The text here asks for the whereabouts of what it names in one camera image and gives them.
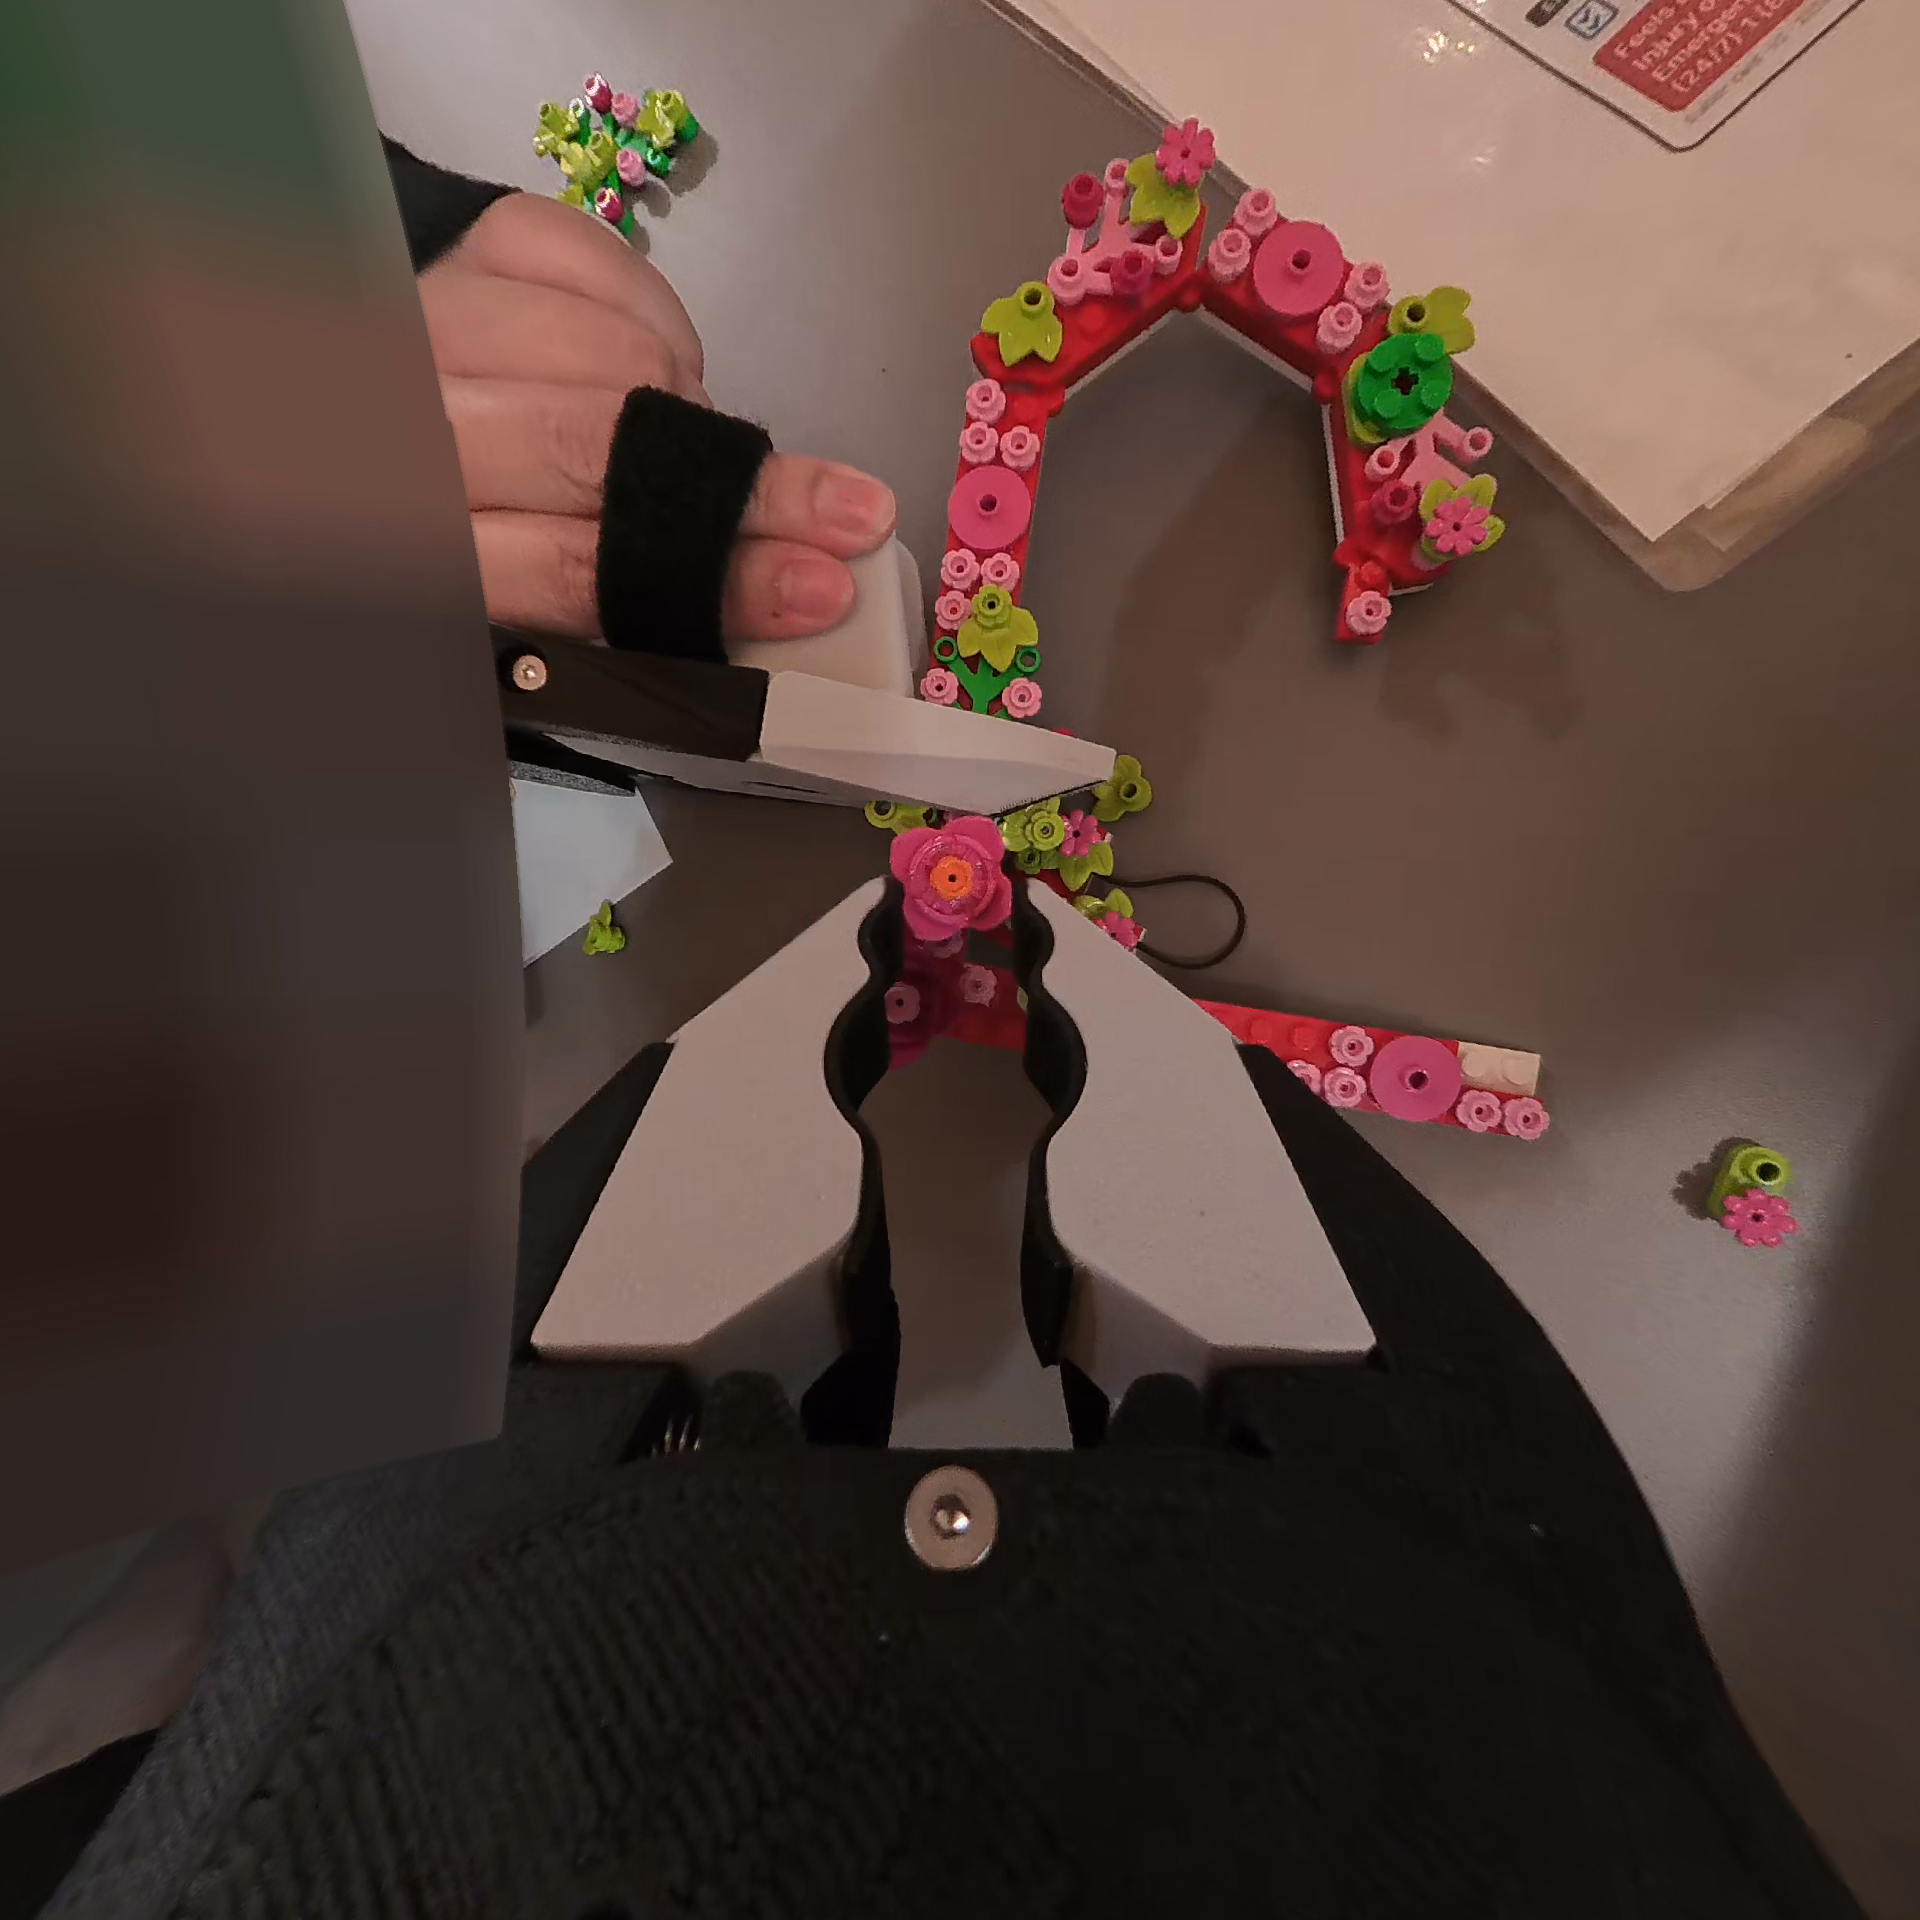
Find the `magenta lego flower orange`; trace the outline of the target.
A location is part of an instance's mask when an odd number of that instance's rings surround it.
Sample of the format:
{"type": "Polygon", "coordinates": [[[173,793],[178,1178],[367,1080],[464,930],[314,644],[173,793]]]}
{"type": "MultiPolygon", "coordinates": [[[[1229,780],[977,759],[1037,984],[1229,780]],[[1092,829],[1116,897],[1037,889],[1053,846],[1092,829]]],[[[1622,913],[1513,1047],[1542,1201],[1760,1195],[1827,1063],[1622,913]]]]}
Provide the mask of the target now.
{"type": "Polygon", "coordinates": [[[889,861],[904,895],[907,935],[938,948],[1008,923],[1015,889],[1002,870],[1004,852],[997,820],[978,814],[898,832],[889,861]]]}

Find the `red lego segment green round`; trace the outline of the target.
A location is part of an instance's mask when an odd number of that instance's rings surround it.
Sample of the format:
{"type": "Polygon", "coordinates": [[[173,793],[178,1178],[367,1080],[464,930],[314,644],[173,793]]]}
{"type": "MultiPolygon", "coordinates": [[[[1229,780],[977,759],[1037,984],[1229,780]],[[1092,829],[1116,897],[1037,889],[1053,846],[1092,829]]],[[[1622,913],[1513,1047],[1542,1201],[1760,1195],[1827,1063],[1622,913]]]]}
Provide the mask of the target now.
{"type": "Polygon", "coordinates": [[[1499,484],[1478,472],[1485,426],[1449,416],[1457,358],[1477,342],[1472,294],[1436,287],[1362,318],[1341,372],[1326,369],[1326,440],[1345,575],[1336,639],[1376,643],[1397,594],[1429,588],[1453,564],[1491,555],[1507,525],[1499,484]]]}

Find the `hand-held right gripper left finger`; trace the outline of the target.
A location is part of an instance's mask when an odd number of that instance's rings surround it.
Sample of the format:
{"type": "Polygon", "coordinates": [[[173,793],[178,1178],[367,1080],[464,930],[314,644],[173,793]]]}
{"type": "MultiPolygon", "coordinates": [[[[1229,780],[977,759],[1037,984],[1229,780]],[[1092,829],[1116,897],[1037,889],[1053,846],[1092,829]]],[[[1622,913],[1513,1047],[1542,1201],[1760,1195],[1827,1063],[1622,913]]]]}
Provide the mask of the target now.
{"type": "Polygon", "coordinates": [[[688,1021],[536,1327],[551,1360],[767,1374],[819,1445],[886,1445],[901,1368],[881,1152],[901,885],[870,880],[688,1021]]]}

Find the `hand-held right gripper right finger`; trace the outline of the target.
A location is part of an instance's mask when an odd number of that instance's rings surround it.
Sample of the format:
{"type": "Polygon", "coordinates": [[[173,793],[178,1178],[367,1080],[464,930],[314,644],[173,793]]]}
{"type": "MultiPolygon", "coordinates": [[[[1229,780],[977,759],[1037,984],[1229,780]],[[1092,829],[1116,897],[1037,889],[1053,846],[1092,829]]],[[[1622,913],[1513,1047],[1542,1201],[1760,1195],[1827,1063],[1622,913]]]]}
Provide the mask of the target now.
{"type": "Polygon", "coordinates": [[[1360,1363],[1376,1336],[1231,1032],[1062,897],[1018,882],[1021,1308],[1097,1447],[1148,1376],[1360,1363]]]}

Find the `lego instruction booklet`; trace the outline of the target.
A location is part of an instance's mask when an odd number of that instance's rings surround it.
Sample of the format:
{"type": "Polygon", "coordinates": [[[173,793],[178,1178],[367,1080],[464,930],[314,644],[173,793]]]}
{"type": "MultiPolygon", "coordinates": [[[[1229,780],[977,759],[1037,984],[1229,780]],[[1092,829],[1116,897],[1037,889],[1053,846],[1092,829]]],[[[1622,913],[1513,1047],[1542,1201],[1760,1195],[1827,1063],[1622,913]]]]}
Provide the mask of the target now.
{"type": "Polygon", "coordinates": [[[637,791],[533,780],[517,772],[513,829],[520,954],[543,954],[585,935],[604,903],[626,901],[670,867],[670,850],[637,791]]]}

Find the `red angled lego flower frame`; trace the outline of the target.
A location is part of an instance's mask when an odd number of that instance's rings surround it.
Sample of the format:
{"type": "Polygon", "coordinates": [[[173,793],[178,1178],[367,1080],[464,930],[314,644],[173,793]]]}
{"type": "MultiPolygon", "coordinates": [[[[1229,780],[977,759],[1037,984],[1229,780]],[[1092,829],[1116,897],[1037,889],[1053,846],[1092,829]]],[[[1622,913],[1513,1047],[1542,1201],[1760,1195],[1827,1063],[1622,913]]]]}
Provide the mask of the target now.
{"type": "MultiPolygon", "coordinates": [[[[933,707],[1011,722],[1043,716],[1044,650],[1037,616],[1021,605],[1022,564],[1017,556],[1037,504],[1044,449],[1038,422],[1035,403],[1015,396],[992,379],[977,379],[966,392],[935,640],[920,681],[920,699],[933,707]]],[[[999,825],[1018,873],[1082,921],[1092,925],[1079,911],[1079,897],[1100,901],[1122,890],[1141,925],[1136,897],[1116,882],[1116,858],[1113,876],[1095,876],[1077,895],[1044,873],[1044,855],[1062,835],[1058,807],[1088,791],[984,819],[999,825]]],[[[907,831],[965,817],[898,800],[872,800],[867,814],[892,840],[907,831]]],[[[1119,944],[1097,925],[1092,930],[1119,944]]],[[[1011,941],[1011,921],[994,929],[969,929],[940,947],[918,943],[904,929],[901,980],[882,1001],[892,1069],[910,1067],[937,1040],[994,1047],[1018,1047],[1025,1040],[1027,999],[1013,975],[1011,941]]],[[[1533,1054],[1226,1003],[1205,1001],[1202,1013],[1237,1043],[1273,1054],[1309,1092],[1334,1108],[1488,1138],[1533,1142],[1548,1135],[1542,1071],[1533,1054]]]]}

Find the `black elastic band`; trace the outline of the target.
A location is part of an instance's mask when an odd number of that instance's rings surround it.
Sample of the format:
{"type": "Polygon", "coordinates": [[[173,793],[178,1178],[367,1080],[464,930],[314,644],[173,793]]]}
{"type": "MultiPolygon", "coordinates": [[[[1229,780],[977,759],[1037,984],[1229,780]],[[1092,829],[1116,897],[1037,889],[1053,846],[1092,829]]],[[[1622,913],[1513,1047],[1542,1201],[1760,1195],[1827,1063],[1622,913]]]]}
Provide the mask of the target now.
{"type": "Polygon", "coordinates": [[[1162,964],[1175,971],[1206,973],[1206,971],[1218,968],[1229,959],[1233,959],[1237,954],[1237,948],[1241,948],[1247,938],[1247,929],[1248,929],[1247,904],[1243,897],[1220,876],[1202,875],[1202,873],[1141,876],[1141,879],[1125,880],[1122,889],[1131,897],[1148,895],[1148,893],[1166,890],[1166,889],[1205,889],[1225,898],[1225,903],[1233,909],[1233,917],[1234,917],[1233,933],[1223,943],[1199,954],[1176,954],[1164,947],[1156,947],[1150,938],[1146,938],[1146,935],[1142,935],[1136,953],[1146,960],[1152,960],[1156,964],[1162,964]]]}

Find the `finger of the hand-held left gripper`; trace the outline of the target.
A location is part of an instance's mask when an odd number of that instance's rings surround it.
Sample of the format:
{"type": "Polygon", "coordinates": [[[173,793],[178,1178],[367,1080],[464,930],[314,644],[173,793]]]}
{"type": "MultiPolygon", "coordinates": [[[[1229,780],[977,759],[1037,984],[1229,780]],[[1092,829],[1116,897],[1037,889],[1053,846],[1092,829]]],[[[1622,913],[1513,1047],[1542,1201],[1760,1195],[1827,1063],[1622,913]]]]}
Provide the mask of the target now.
{"type": "Polygon", "coordinates": [[[1097,740],[792,671],[771,676],[745,761],[644,751],[649,776],[719,794],[989,817],[1097,788],[1115,767],[1097,740]]]}

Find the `red lego arch pink disc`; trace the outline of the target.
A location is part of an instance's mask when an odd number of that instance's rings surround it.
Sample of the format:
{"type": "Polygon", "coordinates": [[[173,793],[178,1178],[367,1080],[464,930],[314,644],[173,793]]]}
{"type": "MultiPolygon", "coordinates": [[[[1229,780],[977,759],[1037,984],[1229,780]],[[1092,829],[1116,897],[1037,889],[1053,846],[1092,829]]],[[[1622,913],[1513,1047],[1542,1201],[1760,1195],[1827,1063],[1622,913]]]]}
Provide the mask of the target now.
{"type": "Polygon", "coordinates": [[[1152,151],[1075,174],[1062,190],[1067,242],[1044,277],[997,299],[972,338],[980,376],[1053,400],[1175,317],[1206,317],[1297,372],[1343,376],[1381,342],[1385,271],[1352,262],[1332,229],[1244,193],[1209,226],[1202,184],[1217,137],[1190,116],[1152,151]]]}

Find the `pile of small lego pieces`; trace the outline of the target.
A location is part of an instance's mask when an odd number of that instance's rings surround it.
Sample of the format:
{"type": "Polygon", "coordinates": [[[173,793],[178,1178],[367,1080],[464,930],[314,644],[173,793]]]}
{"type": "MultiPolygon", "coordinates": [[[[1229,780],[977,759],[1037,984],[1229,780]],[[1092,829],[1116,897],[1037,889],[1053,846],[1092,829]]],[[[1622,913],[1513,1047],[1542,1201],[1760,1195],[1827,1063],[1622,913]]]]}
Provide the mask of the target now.
{"type": "Polygon", "coordinates": [[[593,72],[568,102],[541,105],[535,155],[559,169],[561,204],[632,238],[649,190],[672,181],[702,132],[682,93],[632,94],[593,72]]]}

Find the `white paper sheet at left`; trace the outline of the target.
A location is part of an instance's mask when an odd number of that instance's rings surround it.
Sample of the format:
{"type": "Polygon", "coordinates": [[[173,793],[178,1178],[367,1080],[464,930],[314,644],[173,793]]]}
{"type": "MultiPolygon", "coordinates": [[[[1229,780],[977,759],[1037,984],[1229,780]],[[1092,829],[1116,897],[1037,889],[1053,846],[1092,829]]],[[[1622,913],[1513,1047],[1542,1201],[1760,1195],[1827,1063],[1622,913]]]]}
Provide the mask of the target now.
{"type": "Polygon", "coordinates": [[[1805,4],[1726,115],[1600,55],[1640,4],[994,4],[1402,292],[1471,290],[1469,384],[1665,588],[1917,443],[1917,4],[1805,4]]]}

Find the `person's left hand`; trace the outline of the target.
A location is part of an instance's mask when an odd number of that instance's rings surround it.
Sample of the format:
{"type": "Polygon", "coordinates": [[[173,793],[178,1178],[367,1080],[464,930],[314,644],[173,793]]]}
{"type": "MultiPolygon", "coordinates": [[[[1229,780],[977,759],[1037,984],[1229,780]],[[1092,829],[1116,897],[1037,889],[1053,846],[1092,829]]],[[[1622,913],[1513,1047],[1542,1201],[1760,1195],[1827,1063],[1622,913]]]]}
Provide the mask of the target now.
{"type": "MultiPolygon", "coordinates": [[[[600,639],[596,558],[622,405],[643,387],[711,403],[682,300],[604,223],[525,193],[482,211],[418,294],[493,623],[600,639]]],[[[857,469],[772,453],[743,516],[722,635],[760,644],[837,629],[857,601],[853,563],[895,537],[898,507],[857,469]]]]}

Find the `pink flower on lime stud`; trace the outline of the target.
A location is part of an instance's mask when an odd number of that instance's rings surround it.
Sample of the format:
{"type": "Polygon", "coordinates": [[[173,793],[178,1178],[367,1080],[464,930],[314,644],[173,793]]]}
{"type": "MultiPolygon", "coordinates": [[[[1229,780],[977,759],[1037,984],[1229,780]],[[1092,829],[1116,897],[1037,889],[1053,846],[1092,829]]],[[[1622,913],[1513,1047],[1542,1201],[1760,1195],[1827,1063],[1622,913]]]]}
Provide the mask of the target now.
{"type": "Polygon", "coordinates": [[[1789,1193],[1792,1164],[1760,1142],[1731,1149],[1717,1167],[1706,1209],[1743,1248],[1780,1248],[1798,1232],[1789,1193]]]}

